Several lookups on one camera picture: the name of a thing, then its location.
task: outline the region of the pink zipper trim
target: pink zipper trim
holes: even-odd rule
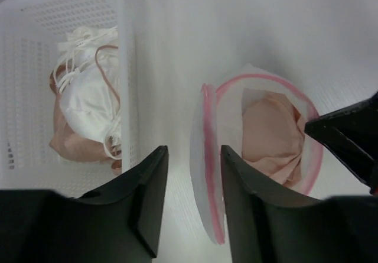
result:
[[[204,131],[204,158],[205,158],[205,178],[207,185],[207,197],[210,205],[211,219],[214,229],[214,234],[219,244],[224,244],[224,232],[221,228],[220,217],[218,215],[218,209],[215,200],[215,183],[214,183],[214,174],[215,174],[215,158],[218,158],[218,155],[215,155],[214,152],[217,151],[215,148],[218,147],[218,144],[214,144],[214,131],[212,129],[212,118],[211,114],[213,111],[212,103],[214,100],[214,91],[211,91],[210,85],[203,84],[202,92],[204,98],[203,106],[203,131]]]

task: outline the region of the laundry bag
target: laundry bag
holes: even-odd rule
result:
[[[284,127],[281,130],[278,127],[285,122],[284,120],[274,118],[274,116],[273,118],[265,117],[264,115],[268,111],[264,109],[258,111],[259,106],[264,102],[269,105],[277,104],[285,114],[292,112],[293,121],[289,120],[287,124],[295,124],[294,131],[291,130],[285,135],[284,132],[288,129]],[[246,135],[246,140],[243,138],[243,118],[247,114],[252,114],[251,120],[253,120],[255,128],[252,128],[252,136]],[[298,147],[300,150],[296,155],[293,155],[293,159],[290,159],[287,165],[282,166],[283,171],[288,167],[294,167],[290,171],[290,177],[287,178],[288,180],[281,180],[282,175],[280,174],[284,174],[281,171],[269,176],[299,193],[308,194],[320,170],[323,148],[300,129],[303,128],[304,130],[304,124],[317,117],[318,112],[310,99],[290,81],[255,68],[250,64],[244,66],[237,75],[217,89],[213,85],[203,85],[201,97],[194,112],[191,130],[190,173],[201,220],[214,243],[224,243],[224,203],[220,171],[220,147],[222,145],[231,146],[248,163],[246,156],[254,155],[257,151],[273,149],[279,152],[279,150],[283,150],[281,148],[275,149],[281,139],[277,142],[269,143],[269,141],[274,140],[276,135],[281,133],[289,136],[292,140],[288,144],[293,144],[293,147]],[[266,118],[266,124],[272,124],[271,127],[266,127],[264,118]],[[249,152],[245,149],[249,148],[246,145],[248,138],[254,140],[255,135],[261,135],[261,138],[258,142],[250,144],[252,146],[250,146],[251,152]],[[297,139],[300,140],[300,146],[296,145]],[[269,154],[270,152],[267,152],[268,156],[261,158],[262,163],[250,164],[254,168],[259,165],[262,169],[269,167],[273,159]],[[279,158],[276,158],[277,163],[280,164],[285,158],[286,156],[279,156]]]

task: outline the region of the white plastic basket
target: white plastic basket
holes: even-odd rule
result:
[[[135,45],[126,0],[7,0],[0,4],[0,189],[80,196],[114,175],[110,164],[62,160],[49,147],[57,43],[79,26],[118,25],[123,167],[139,162]]]

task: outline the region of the white background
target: white background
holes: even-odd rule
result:
[[[378,0],[129,0],[135,8],[142,153],[170,150],[155,262],[231,262],[202,227],[188,170],[191,118],[202,83],[245,63],[292,80],[320,114],[378,89]],[[325,153],[311,195],[364,194]]]

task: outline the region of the beige garment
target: beige garment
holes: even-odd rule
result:
[[[100,50],[104,48],[116,48],[117,46],[100,46],[94,55],[94,60],[99,68],[101,75],[105,83],[109,86],[110,90],[116,96],[118,102],[120,102],[118,94],[115,92],[113,86],[109,83],[101,65],[97,60],[97,54]],[[56,71],[56,77],[62,74],[66,70],[65,65],[60,65]],[[50,147],[54,149],[61,157],[77,162],[94,162],[94,161],[106,161],[110,158],[106,155],[104,151],[104,146],[100,142],[96,142],[87,138],[81,137],[79,134],[74,132],[70,125],[67,123],[60,109],[60,99],[61,94],[56,88],[56,84],[53,78],[53,73],[50,75],[50,88],[56,94],[56,100],[54,105],[54,136],[50,141]],[[112,140],[110,139],[107,143],[107,147],[110,148],[111,154],[119,155],[121,151],[117,151],[115,147],[112,146]],[[112,170],[114,174],[120,175],[122,172],[122,160],[116,160],[112,164]]]
[[[243,115],[242,157],[276,182],[292,187],[301,179],[305,120],[289,99],[268,93]]]

